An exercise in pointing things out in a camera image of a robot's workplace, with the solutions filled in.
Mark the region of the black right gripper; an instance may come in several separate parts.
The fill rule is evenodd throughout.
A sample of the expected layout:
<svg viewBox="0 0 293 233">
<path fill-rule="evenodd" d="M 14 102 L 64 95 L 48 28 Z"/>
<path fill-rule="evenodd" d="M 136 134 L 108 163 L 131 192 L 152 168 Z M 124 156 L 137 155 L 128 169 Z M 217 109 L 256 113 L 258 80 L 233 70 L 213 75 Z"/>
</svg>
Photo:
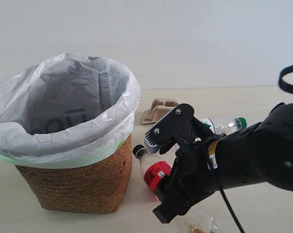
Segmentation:
<svg viewBox="0 0 293 233">
<path fill-rule="evenodd" d="M 156 187 L 161 204 L 153 213 L 162 223 L 185 215 L 192 206 L 216 191 L 223 191 L 218 172 L 208 155 L 208 143 L 219 139 L 204 123 L 192 119 L 162 119 L 153 134 L 158 152 L 165 154 L 179 145 L 170 175 Z"/>
</svg>

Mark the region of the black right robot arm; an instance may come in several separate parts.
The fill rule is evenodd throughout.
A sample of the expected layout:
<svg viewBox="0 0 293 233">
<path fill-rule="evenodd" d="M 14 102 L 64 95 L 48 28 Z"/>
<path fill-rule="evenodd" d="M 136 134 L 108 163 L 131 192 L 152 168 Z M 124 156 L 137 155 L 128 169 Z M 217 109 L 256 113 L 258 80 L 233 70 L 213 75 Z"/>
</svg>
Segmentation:
<svg viewBox="0 0 293 233">
<path fill-rule="evenodd" d="M 186 214 L 216 191 L 267 182 L 293 191 L 293 103 L 278 104 L 267 118 L 230 135 L 216 135 L 181 104 L 156 125 L 151 139 L 160 154 L 179 145 L 161 196 L 153 210 L 162 223 Z"/>
</svg>

